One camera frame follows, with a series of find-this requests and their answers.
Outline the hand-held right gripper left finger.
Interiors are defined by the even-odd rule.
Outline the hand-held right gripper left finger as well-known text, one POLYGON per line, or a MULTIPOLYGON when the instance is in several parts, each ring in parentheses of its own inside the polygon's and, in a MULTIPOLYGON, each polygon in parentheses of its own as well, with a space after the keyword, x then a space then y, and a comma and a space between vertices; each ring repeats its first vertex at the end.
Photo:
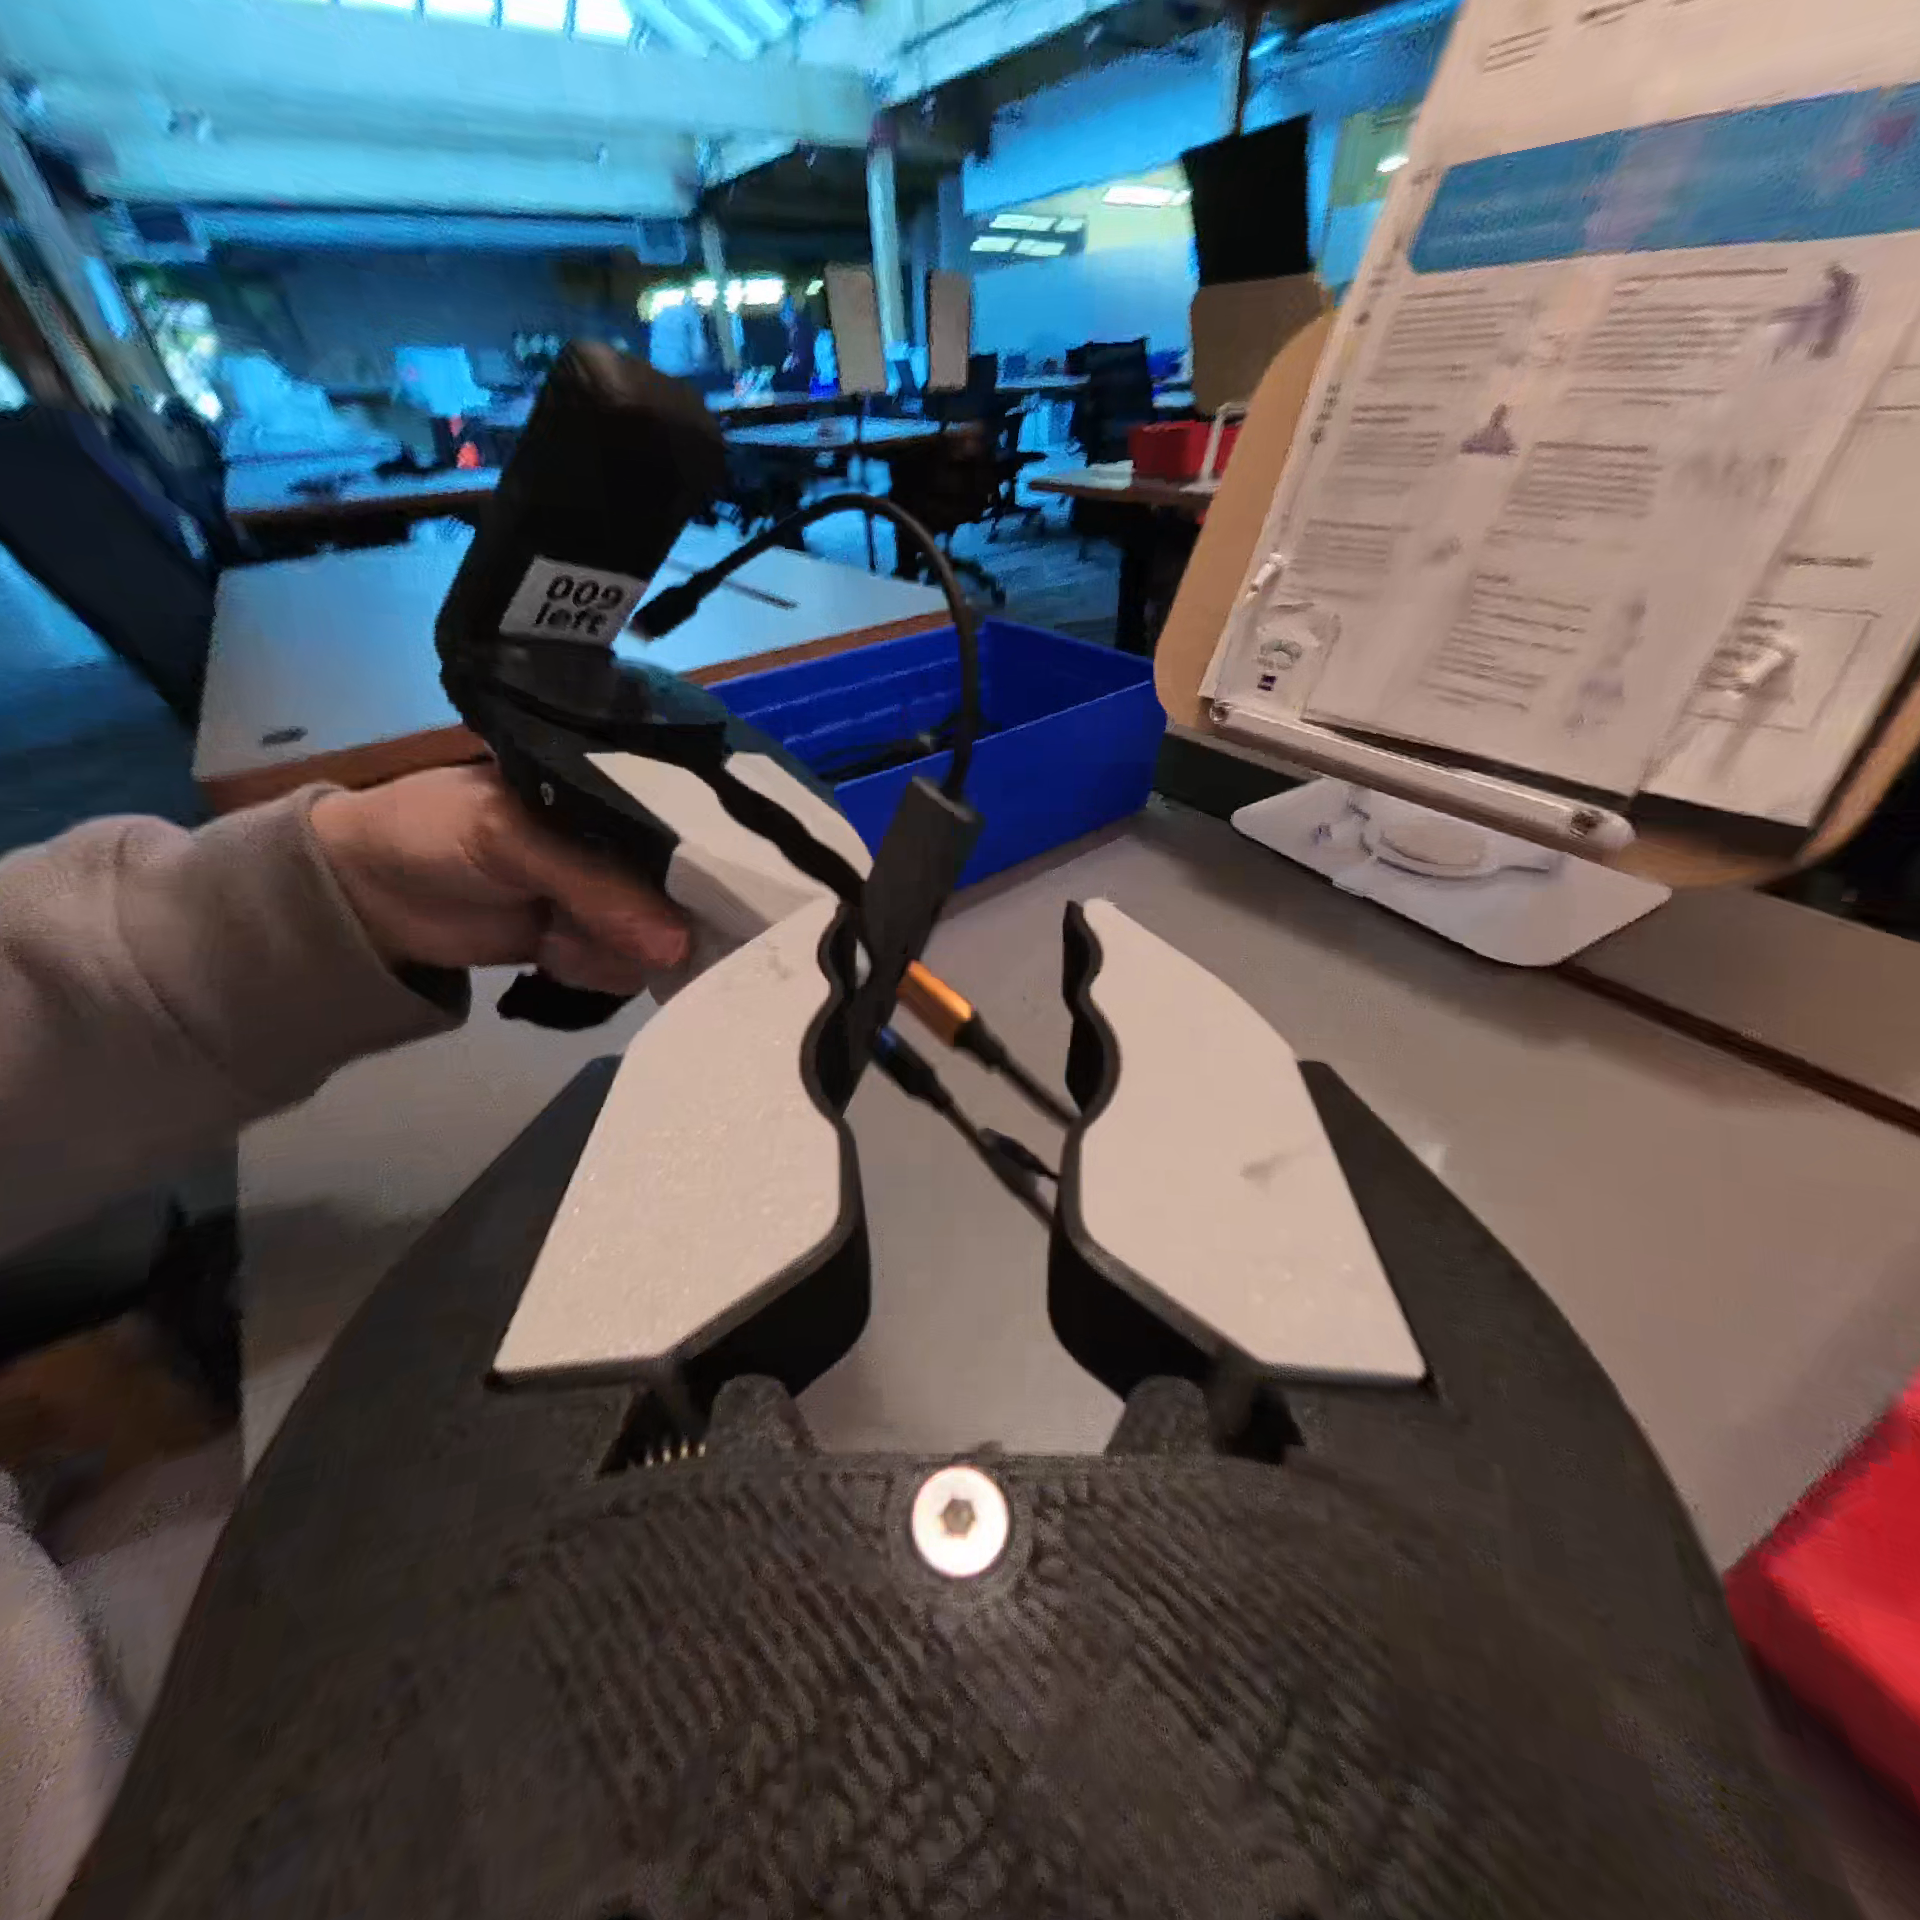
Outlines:
POLYGON ((840 1001, 838 904, 713 962, 625 1044, 491 1361, 508 1388, 659 1376, 849 1225, 845 1125, 803 1050, 840 1001))

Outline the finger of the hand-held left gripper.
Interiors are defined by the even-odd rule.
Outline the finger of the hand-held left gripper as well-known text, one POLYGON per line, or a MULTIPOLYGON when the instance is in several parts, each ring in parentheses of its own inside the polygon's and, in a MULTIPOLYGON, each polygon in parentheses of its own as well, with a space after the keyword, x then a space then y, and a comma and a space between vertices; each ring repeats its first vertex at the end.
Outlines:
POLYGON ((656 886, 720 950, 832 896, 769 837, 732 818, 696 772, 638 755, 588 755, 585 764, 656 822, 653 840, 665 842, 656 886))
POLYGON ((769 753, 734 753, 732 778, 780 809, 797 844, 823 869, 832 890, 864 890, 872 852, 849 818, 805 770, 769 753))

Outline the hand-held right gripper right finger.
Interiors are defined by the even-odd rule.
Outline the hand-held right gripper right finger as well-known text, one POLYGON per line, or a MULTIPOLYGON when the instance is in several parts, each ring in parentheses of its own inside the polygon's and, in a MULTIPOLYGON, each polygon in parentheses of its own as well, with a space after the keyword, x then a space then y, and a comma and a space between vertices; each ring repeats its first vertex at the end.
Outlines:
POLYGON ((1129 1400, 1428 1379, 1305 1068, 1259 1011, 1108 899, 1062 913, 1071 1118, 1047 1320, 1129 1400))

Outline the slim grey usb hub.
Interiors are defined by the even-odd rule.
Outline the slim grey usb hub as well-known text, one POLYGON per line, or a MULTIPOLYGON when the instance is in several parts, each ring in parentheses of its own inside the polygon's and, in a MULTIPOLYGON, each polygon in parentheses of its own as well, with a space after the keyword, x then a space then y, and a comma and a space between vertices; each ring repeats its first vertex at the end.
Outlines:
POLYGON ((968 864, 981 817, 931 776, 913 776, 879 840, 870 876, 823 940, 832 1005, 819 1044, 827 1110, 845 1116, 904 974, 923 955, 968 864))

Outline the blue plastic bin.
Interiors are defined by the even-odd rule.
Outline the blue plastic bin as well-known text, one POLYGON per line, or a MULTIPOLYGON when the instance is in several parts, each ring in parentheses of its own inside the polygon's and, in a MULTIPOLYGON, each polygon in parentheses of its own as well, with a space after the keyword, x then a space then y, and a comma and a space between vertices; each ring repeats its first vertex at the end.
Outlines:
MULTIPOLYGON (((981 835, 963 885, 1139 813, 1166 728, 1144 658, 997 618, 976 642, 981 734, 967 801, 981 835)), ((870 852, 910 780, 945 770, 963 697, 950 630, 768 668, 715 693, 829 786, 870 852)))

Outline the person's left forearm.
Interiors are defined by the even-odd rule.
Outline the person's left forearm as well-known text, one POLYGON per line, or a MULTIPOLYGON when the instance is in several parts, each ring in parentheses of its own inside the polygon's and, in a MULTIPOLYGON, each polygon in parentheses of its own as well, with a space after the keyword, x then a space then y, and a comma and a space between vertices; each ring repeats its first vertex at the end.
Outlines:
POLYGON ((3 1249, 156 1190, 369 1054, 456 1028, 464 970, 375 948, 310 785, 199 830, 115 817, 3 864, 3 1249))

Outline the person's left hand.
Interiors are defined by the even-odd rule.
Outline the person's left hand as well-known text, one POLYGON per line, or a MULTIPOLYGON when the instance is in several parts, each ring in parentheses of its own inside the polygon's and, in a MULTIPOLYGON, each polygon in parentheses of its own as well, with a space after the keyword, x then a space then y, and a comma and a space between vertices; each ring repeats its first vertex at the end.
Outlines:
POLYGON ((693 936, 669 901, 540 825, 493 770, 327 790, 309 822, 367 940, 395 964, 534 970, 625 998, 689 962, 693 936))

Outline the white table with wood edge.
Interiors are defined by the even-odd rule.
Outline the white table with wood edge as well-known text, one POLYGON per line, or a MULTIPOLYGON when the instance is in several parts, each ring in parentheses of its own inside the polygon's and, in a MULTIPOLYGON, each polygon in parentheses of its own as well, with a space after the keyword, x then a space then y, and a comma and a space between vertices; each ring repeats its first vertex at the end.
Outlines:
MULTIPOLYGON (((433 645, 462 556, 456 545, 393 545, 225 574, 195 755, 205 811, 475 760, 433 645)), ((617 651, 715 686, 945 624, 945 601, 923 584, 777 547, 665 641, 624 636, 617 651)))

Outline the black office chair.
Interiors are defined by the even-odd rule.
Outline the black office chair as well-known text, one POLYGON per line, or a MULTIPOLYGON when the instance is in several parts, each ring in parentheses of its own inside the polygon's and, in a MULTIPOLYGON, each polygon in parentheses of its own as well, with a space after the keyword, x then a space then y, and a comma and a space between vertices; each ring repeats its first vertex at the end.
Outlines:
POLYGON ((895 506, 937 539, 953 574, 984 592, 993 611, 1005 608, 1005 587, 981 560, 957 556, 953 537, 984 525, 993 539, 1004 521, 1047 530, 1041 506, 1019 498, 1022 476, 1040 461, 1019 445, 1019 408, 999 385, 999 356, 974 353, 963 389, 923 393, 923 419, 937 434, 888 459, 895 506))
POLYGON ((1156 420, 1147 338, 1069 348, 1064 369, 1078 380, 1069 434, 1083 459, 1091 467, 1131 459, 1133 433, 1156 420))

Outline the wooden table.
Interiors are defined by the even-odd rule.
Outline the wooden table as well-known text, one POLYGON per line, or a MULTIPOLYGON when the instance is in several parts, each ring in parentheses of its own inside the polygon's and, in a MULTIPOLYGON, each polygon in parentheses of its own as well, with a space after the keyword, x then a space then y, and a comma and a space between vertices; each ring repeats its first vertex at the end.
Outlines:
POLYGON ((1113 548, 1113 642, 1127 657, 1152 658, 1211 493, 1187 482, 1141 478, 1131 465, 1040 467, 1028 474, 1024 488, 1033 497, 1064 501, 1073 533, 1113 548))

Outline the small red bin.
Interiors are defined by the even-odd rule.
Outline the small red bin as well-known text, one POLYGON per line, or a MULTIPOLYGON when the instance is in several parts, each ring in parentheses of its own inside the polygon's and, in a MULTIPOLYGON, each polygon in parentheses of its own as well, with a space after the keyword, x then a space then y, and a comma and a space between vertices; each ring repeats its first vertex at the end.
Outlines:
POLYGON ((1127 437, 1127 461, 1135 482, 1211 488, 1225 474, 1238 433, 1237 413, 1141 424, 1127 437))

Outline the brown cardboard panel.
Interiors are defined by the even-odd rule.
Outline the brown cardboard panel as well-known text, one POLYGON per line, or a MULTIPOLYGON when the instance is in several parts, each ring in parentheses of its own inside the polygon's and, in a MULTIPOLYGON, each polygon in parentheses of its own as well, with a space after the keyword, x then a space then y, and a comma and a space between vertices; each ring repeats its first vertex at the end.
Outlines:
POLYGON ((1251 402, 1275 356, 1324 314, 1316 273, 1200 286, 1189 312, 1193 411, 1251 402))

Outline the red plastic box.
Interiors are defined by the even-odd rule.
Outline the red plastic box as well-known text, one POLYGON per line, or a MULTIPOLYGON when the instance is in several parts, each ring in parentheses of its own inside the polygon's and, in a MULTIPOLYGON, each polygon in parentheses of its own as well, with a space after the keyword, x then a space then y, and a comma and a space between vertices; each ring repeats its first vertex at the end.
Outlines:
POLYGON ((1917 1811, 1917 1379, 1723 1577, 1747 1653, 1917 1811))

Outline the black hanging monitor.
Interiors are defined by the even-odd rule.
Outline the black hanging monitor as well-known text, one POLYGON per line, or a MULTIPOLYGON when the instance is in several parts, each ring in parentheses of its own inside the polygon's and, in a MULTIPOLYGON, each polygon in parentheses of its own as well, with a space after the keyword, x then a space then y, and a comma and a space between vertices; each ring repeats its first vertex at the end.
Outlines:
POLYGON ((1312 118, 1281 118, 1181 154, 1200 291, 1312 274, 1312 118))

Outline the person's grey sweater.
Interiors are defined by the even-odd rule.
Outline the person's grey sweater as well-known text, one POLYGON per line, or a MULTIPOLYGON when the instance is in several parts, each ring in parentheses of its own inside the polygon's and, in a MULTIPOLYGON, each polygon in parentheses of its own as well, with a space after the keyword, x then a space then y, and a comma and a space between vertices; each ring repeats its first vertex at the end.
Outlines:
POLYGON ((116 1796, 132 1731, 96 1609, 3 1476, 3 1915, 53 1915, 116 1796))

